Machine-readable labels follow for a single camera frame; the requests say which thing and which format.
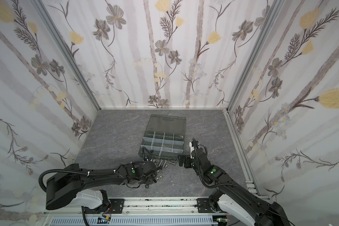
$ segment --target leaf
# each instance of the leaf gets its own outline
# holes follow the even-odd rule
[[[29,34],[26,30],[22,30],[18,27],[14,29],[14,32],[16,33],[16,36],[23,40],[25,44],[29,44],[30,48],[32,50],[36,50],[36,43],[35,40],[33,39],[32,35]]]
[[[296,54],[299,47],[300,47],[300,34],[295,34],[290,40],[289,47],[287,48],[288,51],[285,54],[285,60],[291,59]]]

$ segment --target yellow flower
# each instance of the yellow flower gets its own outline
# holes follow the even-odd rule
[[[37,34],[37,27],[36,24],[32,23],[32,22],[28,22],[28,25],[31,29],[32,32],[34,32],[35,34]]]
[[[76,33],[75,31],[71,31],[69,33],[69,37],[72,43],[74,44],[80,44],[83,42],[84,39],[82,36],[80,36],[80,34]]]
[[[325,91],[315,100],[326,108],[339,108],[339,88]]]
[[[314,50],[314,46],[312,41],[310,40],[305,47],[303,48],[302,54],[308,54],[311,53]]]
[[[183,25],[183,22],[185,20],[183,20],[181,17],[176,17],[176,26],[180,27],[181,25]]]
[[[14,21],[13,12],[4,1],[0,1],[0,20],[5,23],[11,23]]]
[[[66,93],[65,92],[59,92],[57,96],[57,101],[62,101],[64,98],[66,98]]]
[[[213,31],[211,32],[210,36],[207,39],[207,42],[209,44],[215,44],[216,42],[218,42],[221,39],[221,36],[219,33],[217,33],[217,31]]]
[[[308,29],[318,18],[319,8],[314,9],[314,11],[309,11],[300,18],[300,27],[302,29]]]
[[[154,5],[158,11],[166,12],[170,8],[170,0],[158,0]]]

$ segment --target metal bracket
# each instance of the metal bracket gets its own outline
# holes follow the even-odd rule
[[[212,207],[210,206],[210,199],[203,199],[203,198],[198,198],[197,199],[197,210],[199,213],[214,213],[212,210]]]
[[[124,206],[124,199],[109,199],[110,203],[112,204],[111,207],[111,214],[121,214]],[[85,209],[85,214],[96,214],[94,210],[91,209]]]

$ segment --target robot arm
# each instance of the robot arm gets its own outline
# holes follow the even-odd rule
[[[236,183],[226,172],[212,165],[199,143],[193,139],[190,142],[191,155],[185,158],[185,167],[193,168],[205,187],[217,191],[209,196],[214,212],[225,211],[235,216],[248,226],[290,226],[283,208],[254,196],[248,190]]]

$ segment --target wire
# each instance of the wire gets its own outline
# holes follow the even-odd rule
[[[229,225],[227,225],[227,226],[231,226],[231,225],[237,224],[237,223],[239,223],[239,222],[240,222],[240,220],[238,220],[237,222],[235,222],[235,223],[233,223],[233,224],[229,224]]]
[[[207,156],[207,148],[206,148],[206,146],[204,146],[202,144],[200,144],[200,145],[205,148],[205,152],[206,152],[206,156]]]
[[[90,225],[88,224],[87,219],[85,218],[84,206],[82,206],[82,216],[83,216],[83,221],[84,221],[85,226],[90,226]]]
[[[269,211],[269,212],[271,212],[271,213],[273,213],[273,214],[276,214],[276,215],[278,215],[279,217],[282,217],[282,218],[284,218],[285,220],[287,220],[290,224],[292,224],[292,225],[294,225],[295,226],[295,224],[294,223],[292,223],[290,220],[288,220],[286,217],[283,217],[283,216],[281,216],[280,214],[278,214],[278,213],[275,213],[275,212],[273,212],[273,211],[271,211],[271,210],[268,210],[268,209],[265,209],[264,207],[262,207],[264,210],[266,210],[266,211]]]

